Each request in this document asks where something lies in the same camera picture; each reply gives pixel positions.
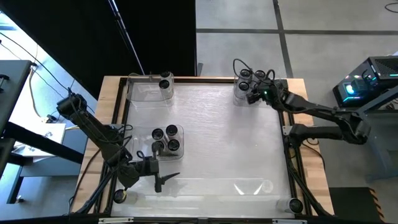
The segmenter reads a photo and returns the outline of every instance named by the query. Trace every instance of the black robotic arm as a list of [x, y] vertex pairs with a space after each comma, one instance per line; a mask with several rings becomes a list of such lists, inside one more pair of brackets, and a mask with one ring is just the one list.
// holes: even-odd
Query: black robotic arm
[[302, 96], [280, 88], [273, 80], [263, 80], [246, 97], [249, 104], [262, 99], [277, 111], [293, 114], [305, 113], [338, 125], [337, 127], [306, 127], [303, 124], [295, 124], [289, 136], [298, 145], [307, 138], [344, 140], [351, 144], [364, 144], [368, 140], [370, 126], [359, 117], [357, 112], [308, 102]]
[[88, 213], [90, 211], [96, 199], [101, 195], [106, 184], [115, 173], [120, 183], [124, 186], [124, 190], [132, 187], [140, 177], [153, 175], [155, 177], [155, 191], [158, 193], [162, 191], [162, 185], [165, 184], [166, 180], [179, 174], [175, 173], [164, 177], [159, 175], [159, 160], [156, 156], [158, 149], [156, 148], [152, 149], [152, 156], [145, 156], [139, 151], [137, 156], [142, 160], [131, 162], [132, 155], [126, 149], [126, 145], [132, 137], [128, 136], [125, 138], [119, 132], [120, 129], [101, 124], [93, 115], [87, 112], [86, 100], [81, 95], [72, 93], [70, 89], [68, 97], [57, 103], [57, 110], [60, 115], [77, 125], [98, 146], [109, 169], [93, 195], [76, 213]]

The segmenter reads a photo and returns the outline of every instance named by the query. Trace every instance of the black cable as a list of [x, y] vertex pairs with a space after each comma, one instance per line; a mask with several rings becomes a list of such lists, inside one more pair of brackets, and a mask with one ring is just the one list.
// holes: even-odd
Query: black cable
[[122, 126], [121, 128], [119, 128], [118, 131], [122, 130], [122, 128], [125, 128], [125, 127], [130, 127], [130, 129], [125, 129], [125, 130], [123, 130], [123, 133], [124, 133], [125, 131], [131, 131], [131, 130], [132, 130], [132, 125], [131, 125], [131, 124], [126, 124], [126, 125]]
[[392, 103], [389, 103], [389, 104], [387, 104], [386, 109], [387, 110], [395, 110], [396, 107]]
[[93, 112], [93, 114], [95, 114], [95, 111], [90, 106], [87, 105], [87, 107]]
[[370, 86], [370, 83], [368, 82], [368, 79], [363, 77], [363, 75], [367, 72], [368, 70], [365, 69], [365, 71], [363, 71], [363, 73], [361, 74], [362, 79], [364, 80], [364, 82], [367, 84], [367, 86]]
[[272, 81], [275, 80], [275, 71], [273, 69], [268, 70], [266, 74], [266, 78], [268, 78], [269, 74], [272, 72]]
[[20, 57], [16, 56], [8, 47], [4, 46], [1, 42], [0, 45], [2, 45], [2, 47], [4, 47], [5, 49], [7, 49], [10, 53], [12, 53], [15, 57], [17, 57], [19, 60], [21, 60]]
[[73, 86], [73, 84], [75, 83], [75, 79], [73, 79], [73, 81], [72, 81], [72, 84], [70, 85], [70, 87], [69, 88], [71, 88], [72, 89], [72, 86]]
[[295, 157], [296, 157], [296, 153], [292, 157], [290, 157], [290, 149], [289, 149], [289, 159], [293, 159]]
[[248, 68], [248, 70], [249, 70], [251, 73], [253, 73], [253, 69], [252, 69], [251, 67], [249, 67], [249, 65], [247, 65], [246, 63], [244, 63], [244, 61], [242, 61], [241, 59], [236, 58], [236, 59], [234, 59], [233, 62], [232, 62], [232, 68], [233, 68], [233, 70], [234, 70], [235, 75], [236, 75], [238, 78], [240, 78], [240, 76], [236, 73], [236, 70], [235, 70], [235, 62], [236, 62], [236, 61], [241, 62], [244, 66], [246, 66], [246, 68]]
[[323, 162], [323, 169], [326, 169], [326, 167], [325, 167], [325, 160], [323, 159], [323, 156], [320, 154], [320, 152], [316, 151], [314, 148], [310, 147], [309, 145], [306, 145], [305, 143], [302, 143], [302, 145], [305, 146], [305, 147], [307, 147], [307, 148], [309, 148], [309, 149], [311, 149], [311, 150], [312, 150], [313, 152], [315, 152], [316, 154], [318, 154], [318, 155], [321, 157], [321, 159], [322, 159], [322, 162]]
[[61, 93], [59, 93], [57, 90], [55, 90], [55, 88], [54, 88], [52, 85], [50, 85], [49, 83], [47, 83], [47, 82], [45, 81], [45, 79], [44, 79], [38, 72], [36, 72], [36, 70], [34, 71], [34, 74], [35, 74], [35, 73], [44, 81], [45, 84], [47, 84], [52, 90], [54, 90], [59, 96], [61, 96], [61, 98], [64, 98], [64, 97], [61, 95]]
[[319, 140], [318, 140], [318, 139], [312, 139], [312, 140], [317, 140], [317, 141], [316, 141], [316, 143], [312, 143], [312, 142], [309, 141], [309, 139], [306, 139], [307, 143], [310, 144], [310, 145], [312, 145], [312, 146], [317, 146], [317, 145], [319, 145]]
[[394, 11], [394, 10], [388, 8], [389, 6], [396, 5], [396, 4], [398, 4], [398, 2], [389, 3], [389, 4], [386, 4], [384, 6], [384, 8], [387, 9], [388, 11], [390, 11], [390, 12], [398, 13], [398, 11]]
[[[9, 39], [10, 41], [12, 41], [14, 44], [18, 45], [22, 50], [25, 50], [26, 53], [28, 53], [31, 57], [35, 58], [30, 52], [28, 52], [25, 48], [23, 48], [23, 46], [19, 45], [17, 42], [15, 42], [14, 40], [12, 40], [11, 38], [9, 38], [8, 36], [4, 35], [3, 33], [0, 32], [1, 35], [3, 35], [5, 38]], [[63, 86], [58, 80], [57, 78], [55, 78], [55, 76], [38, 60], [36, 60], [39, 64], [41, 64], [41, 66], [43, 66], [44, 69], [46, 69], [46, 71], [48, 71], [48, 73], [55, 79], [55, 81], [57, 81], [57, 83], [62, 86], [64, 89], [66, 89], [66, 91], [68, 91], [68, 89]]]
[[[129, 140], [126, 141], [126, 143], [125, 143], [124, 146], [122, 146], [122, 147], [125, 147], [125, 145], [127, 145], [127, 143], [130, 141], [131, 138], [132, 138], [132, 136], [130, 136]], [[80, 187], [81, 181], [83, 180], [84, 176], [86, 175], [87, 170], [88, 170], [88, 168], [90, 167], [90, 164], [94, 161], [94, 158], [98, 155], [99, 152], [100, 152], [100, 149], [98, 149], [98, 150], [95, 152], [94, 156], [88, 161], [87, 166], [86, 166], [86, 168], [84, 169], [84, 171], [83, 171], [83, 173], [82, 173], [82, 175], [81, 175], [81, 177], [80, 177], [79, 182], [77, 183], [75, 193], [73, 194], [72, 197], [69, 198], [69, 201], [68, 201], [68, 213], [70, 213], [70, 207], [71, 207], [71, 205], [72, 205], [72, 203], [73, 203], [73, 201], [74, 201], [74, 199], [75, 199], [75, 197], [76, 197], [77, 190], [78, 190], [79, 187]]]
[[81, 184], [81, 181], [83, 180], [84, 176], [85, 176], [86, 173], [87, 173], [88, 168], [90, 167], [91, 163], [94, 161], [94, 159], [95, 159], [95, 157], [98, 155], [98, 153], [100, 153], [100, 149], [98, 149], [98, 150], [95, 152], [94, 156], [88, 161], [87, 166], [86, 166], [86, 168], [84, 169], [84, 171], [83, 171], [83, 173], [82, 173], [82, 175], [81, 175], [81, 177], [80, 177], [79, 182], [77, 183], [77, 186], [76, 186], [76, 189], [75, 189], [75, 193], [74, 193], [73, 196], [70, 197], [70, 199], [68, 200], [68, 214], [70, 213], [70, 207], [71, 207], [73, 201], [75, 200], [77, 191], [78, 191], [78, 189], [79, 189], [79, 187], [80, 187], [80, 184]]

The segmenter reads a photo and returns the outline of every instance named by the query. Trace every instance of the clear acrylic sheet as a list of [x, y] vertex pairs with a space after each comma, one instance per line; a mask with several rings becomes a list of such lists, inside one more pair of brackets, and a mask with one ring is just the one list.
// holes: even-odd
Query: clear acrylic sheet
[[[277, 112], [235, 106], [232, 84], [175, 83], [174, 90], [172, 106], [131, 105], [127, 124], [181, 125], [183, 157], [159, 162], [160, 175], [180, 174], [158, 194], [154, 177], [141, 177], [124, 203], [113, 203], [111, 215], [293, 218], [276, 208], [279, 199], [290, 198]], [[122, 188], [117, 182], [116, 190]]]

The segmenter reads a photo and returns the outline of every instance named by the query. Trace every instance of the black backdrop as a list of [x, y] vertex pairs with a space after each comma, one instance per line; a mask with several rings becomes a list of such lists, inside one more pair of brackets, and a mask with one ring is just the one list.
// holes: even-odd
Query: black backdrop
[[196, 75], [195, 0], [115, 0], [147, 74]]
[[[146, 73], [196, 74], [194, 0], [117, 4]], [[108, 0], [0, 0], [0, 10], [97, 99], [105, 75], [140, 73]]]

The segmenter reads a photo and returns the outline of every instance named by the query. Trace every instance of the gray concrete floor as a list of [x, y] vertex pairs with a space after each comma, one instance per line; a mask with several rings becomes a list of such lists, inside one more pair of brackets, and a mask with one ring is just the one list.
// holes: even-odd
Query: gray concrete floor
[[[398, 14], [384, 9], [390, 0], [279, 0], [284, 29], [300, 30], [398, 30]], [[277, 29], [272, 0], [197, 0], [197, 28], [207, 29]], [[396, 35], [286, 35], [287, 48], [295, 78], [304, 78], [310, 101], [336, 105], [331, 89], [368, 56], [393, 54], [398, 51]], [[35, 52], [35, 44], [26, 44]], [[0, 47], [0, 57], [4, 53]], [[39, 59], [65, 85], [72, 78], [56, 62], [39, 51]], [[232, 59], [239, 57], [255, 69], [273, 68], [277, 76], [286, 77], [278, 34], [197, 34], [198, 62], [204, 63], [202, 75], [232, 77]], [[57, 85], [42, 69], [39, 73]], [[33, 79], [35, 101], [41, 116], [55, 111], [57, 94], [39, 78]], [[89, 95], [75, 82], [75, 91]], [[45, 95], [52, 95], [45, 101]], [[95, 109], [95, 100], [89, 105]], [[326, 124], [315, 119], [316, 125]], [[330, 187], [372, 187], [376, 190], [387, 222], [398, 222], [398, 179], [379, 180], [372, 184], [365, 175], [376, 172], [369, 147], [345, 142], [320, 141], [326, 162]], [[6, 189], [9, 178], [2, 178], [0, 189]], [[67, 210], [76, 177], [38, 178], [27, 180], [21, 194], [30, 203], [7, 205], [0, 219], [61, 215]], [[4, 208], [4, 196], [0, 196]]]

